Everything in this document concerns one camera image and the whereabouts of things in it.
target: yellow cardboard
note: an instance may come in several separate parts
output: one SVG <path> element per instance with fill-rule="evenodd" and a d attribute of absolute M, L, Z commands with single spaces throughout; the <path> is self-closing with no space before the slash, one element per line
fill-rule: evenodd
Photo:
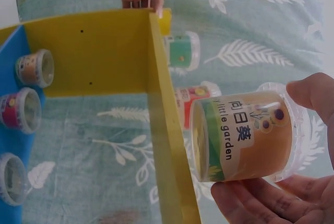
<path fill-rule="evenodd" d="M 148 94 L 160 209 L 164 224 L 200 224 L 162 35 L 170 34 L 150 9 L 73 14 L 23 23 L 30 50 L 48 49 L 55 78 L 48 97 Z M 0 30 L 0 43 L 15 29 Z"/>

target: plant growing kit cup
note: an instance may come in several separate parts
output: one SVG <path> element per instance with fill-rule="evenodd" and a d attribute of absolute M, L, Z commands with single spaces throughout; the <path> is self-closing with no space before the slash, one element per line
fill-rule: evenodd
<path fill-rule="evenodd" d="M 25 86 L 48 87 L 54 78 L 54 61 L 51 52 L 40 49 L 20 57 L 16 61 L 15 73 L 20 83 Z"/>
<path fill-rule="evenodd" d="M 40 98 L 31 88 L 0 97 L 0 122 L 8 128 L 32 134 L 40 126 L 41 117 Z"/>
<path fill-rule="evenodd" d="M 179 87 L 175 89 L 175 100 L 183 130 L 189 130 L 190 107 L 194 100 L 221 96 L 219 87 L 203 81 L 200 86 Z"/>
<path fill-rule="evenodd" d="M 28 192 L 26 168 L 21 159 L 11 153 L 0 156 L 0 197 L 10 206 L 21 205 Z"/>
<path fill-rule="evenodd" d="M 190 131 L 197 177 L 224 182 L 268 177 L 277 182 L 304 162 L 310 138 L 307 110 L 285 85 L 193 102 Z"/>
<path fill-rule="evenodd" d="M 196 33 L 187 31 L 183 36 L 163 37 L 164 48 L 171 67 L 195 70 L 200 61 L 200 41 Z"/>

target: light blue bedsheet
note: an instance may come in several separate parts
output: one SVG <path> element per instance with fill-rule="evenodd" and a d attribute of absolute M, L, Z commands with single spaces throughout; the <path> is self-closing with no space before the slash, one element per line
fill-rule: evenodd
<path fill-rule="evenodd" d="M 22 20 L 118 8 L 120 0 L 17 0 Z M 223 95 L 334 74 L 334 0 L 165 0 L 174 34 L 199 35 L 196 70 L 174 85 L 218 84 Z M 52 99 L 34 143 L 24 224 L 161 223 L 145 95 Z M 326 128 L 309 113 L 301 174 L 332 174 Z M 189 150 L 189 139 L 185 136 Z M 204 224 L 225 223 L 210 184 L 194 180 Z"/>

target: yellow panel edge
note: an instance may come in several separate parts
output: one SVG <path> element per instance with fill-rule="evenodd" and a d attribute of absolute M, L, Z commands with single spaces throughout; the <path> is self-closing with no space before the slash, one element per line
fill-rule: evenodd
<path fill-rule="evenodd" d="M 159 196 L 162 196 L 160 206 L 163 223 L 201 224 L 157 16 L 151 13 L 149 21 L 153 41 L 153 44 L 151 46 L 149 44 L 148 47 L 149 62 L 157 69 L 156 74 L 149 74 L 148 77 L 149 110 L 152 119 L 151 131 L 157 166 L 157 184 L 158 189 L 161 189 Z M 153 72 L 154 68 L 148 69 L 149 72 Z"/>

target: chinese characters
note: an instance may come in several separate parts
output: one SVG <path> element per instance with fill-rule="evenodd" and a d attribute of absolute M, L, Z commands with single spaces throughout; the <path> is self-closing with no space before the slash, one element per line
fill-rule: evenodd
<path fill-rule="evenodd" d="M 229 102 L 231 110 L 234 111 L 234 122 L 237 125 L 238 142 L 251 138 L 251 128 L 249 127 L 247 114 L 244 111 L 243 104 L 240 101 Z"/>

